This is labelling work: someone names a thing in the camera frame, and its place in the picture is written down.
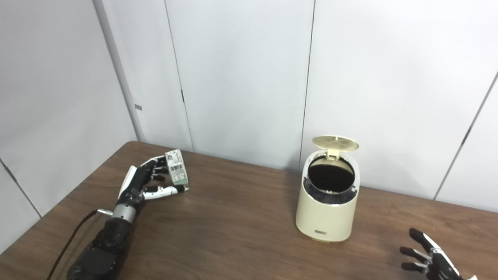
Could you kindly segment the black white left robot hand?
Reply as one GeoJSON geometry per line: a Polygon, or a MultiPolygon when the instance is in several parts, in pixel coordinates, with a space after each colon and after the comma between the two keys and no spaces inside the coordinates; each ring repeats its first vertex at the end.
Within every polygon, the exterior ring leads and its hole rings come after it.
{"type": "Polygon", "coordinates": [[[165,182],[169,174],[167,157],[157,156],[142,163],[139,167],[131,166],[119,191],[117,205],[124,204],[138,210],[144,201],[168,197],[190,190],[188,184],[171,186],[150,185],[151,182],[165,182]]]}

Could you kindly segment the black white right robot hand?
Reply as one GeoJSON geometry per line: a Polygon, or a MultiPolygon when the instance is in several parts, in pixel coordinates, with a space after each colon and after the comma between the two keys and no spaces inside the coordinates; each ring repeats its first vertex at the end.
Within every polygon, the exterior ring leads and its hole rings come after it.
{"type": "Polygon", "coordinates": [[[463,280],[455,265],[448,258],[442,248],[427,234],[411,227],[411,239],[419,243],[425,253],[414,248],[400,247],[400,253],[416,259],[416,262],[404,262],[401,268],[404,271],[417,271],[428,280],[463,280]]]}

